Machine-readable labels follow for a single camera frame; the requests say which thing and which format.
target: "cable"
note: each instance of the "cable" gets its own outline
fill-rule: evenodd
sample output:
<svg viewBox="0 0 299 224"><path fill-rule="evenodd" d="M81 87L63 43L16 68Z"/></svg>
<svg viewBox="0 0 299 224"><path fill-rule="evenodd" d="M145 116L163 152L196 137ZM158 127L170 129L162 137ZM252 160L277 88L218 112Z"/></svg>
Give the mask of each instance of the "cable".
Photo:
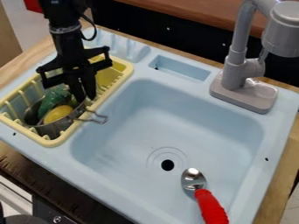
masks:
<svg viewBox="0 0 299 224"><path fill-rule="evenodd" d="M97 30L96 30L96 27L95 27L95 24L93 22L93 20L91 20L89 17L87 17L86 15L82 14L81 15L88 23L90 23L93 27L94 27L94 35L93 37L91 38L86 38L83 34L83 32L81 32L81 37L87 41L92 41L95 39L96 35L97 35Z"/></svg>

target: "light blue sink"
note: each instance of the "light blue sink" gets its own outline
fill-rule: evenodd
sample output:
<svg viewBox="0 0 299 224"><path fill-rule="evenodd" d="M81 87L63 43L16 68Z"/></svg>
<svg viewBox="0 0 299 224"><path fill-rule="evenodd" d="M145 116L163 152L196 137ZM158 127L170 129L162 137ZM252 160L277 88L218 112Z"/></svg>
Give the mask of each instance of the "light blue sink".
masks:
<svg viewBox="0 0 299 224"><path fill-rule="evenodd" d="M131 60L135 72L98 108L107 123L85 123L52 149L15 138L0 123L1 139L134 222L204 223L180 185L182 171L194 167L230 223L251 223L288 139L298 95L279 89L273 109L255 114L209 95L218 68L111 35L101 31L90 46L127 43L112 54Z"/></svg>

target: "drain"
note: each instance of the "drain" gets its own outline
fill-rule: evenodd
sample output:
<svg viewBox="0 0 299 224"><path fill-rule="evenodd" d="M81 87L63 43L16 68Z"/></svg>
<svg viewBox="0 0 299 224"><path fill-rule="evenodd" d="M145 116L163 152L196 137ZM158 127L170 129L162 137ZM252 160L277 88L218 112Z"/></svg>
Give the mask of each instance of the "drain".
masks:
<svg viewBox="0 0 299 224"><path fill-rule="evenodd" d="M169 159L166 159L164 160L162 163L161 163L161 167L162 169L164 169L166 172L169 172L169 171L172 171L173 168L174 168L174 163L169 160Z"/></svg>
<svg viewBox="0 0 299 224"><path fill-rule="evenodd" d="M154 150L146 162L149 169L162 175L180 175L187 165L187 156L184 152L173 147L161 147Z"/></svg>

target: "faucet base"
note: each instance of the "faucet base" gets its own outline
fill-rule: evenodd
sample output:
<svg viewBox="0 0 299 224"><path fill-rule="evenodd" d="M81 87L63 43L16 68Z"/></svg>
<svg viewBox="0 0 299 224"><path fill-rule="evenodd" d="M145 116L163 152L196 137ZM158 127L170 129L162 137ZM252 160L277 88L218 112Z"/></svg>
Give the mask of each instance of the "faucet base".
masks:
<svg viewBox="0 0 299 224"><path fill-rule="evenodd" d="M210 94L222 101L265 115L273 107L277 88L266 83L247 79L244 87L231 91L221 85L222 72L210 86Z"/></svg>

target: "drain hole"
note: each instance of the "drain hole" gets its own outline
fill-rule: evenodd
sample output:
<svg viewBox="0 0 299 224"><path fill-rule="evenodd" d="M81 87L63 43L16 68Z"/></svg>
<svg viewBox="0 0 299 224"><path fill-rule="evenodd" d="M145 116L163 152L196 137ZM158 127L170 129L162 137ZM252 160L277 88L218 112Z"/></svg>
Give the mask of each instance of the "drain hole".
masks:
<svg viewBox="0 0 299 224"><path fill-rule="evenodd" d="M166 159L164 160L162 163L161 163L161 167L162 169L164 169L166 172L169 172L171 170L173 170L174 168L174 163L169 160L169 159Z"/></svg>

